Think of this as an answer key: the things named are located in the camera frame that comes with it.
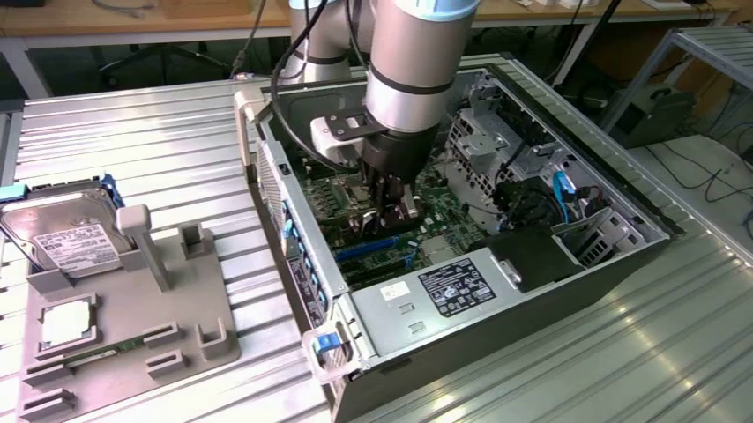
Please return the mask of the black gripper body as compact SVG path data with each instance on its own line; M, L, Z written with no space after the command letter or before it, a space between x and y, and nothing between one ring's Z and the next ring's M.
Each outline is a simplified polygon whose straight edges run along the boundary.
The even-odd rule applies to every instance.
M387 130L366 137L362 145L362 175L367 184L397 178L413 184L426 167L439 126L419 132Z

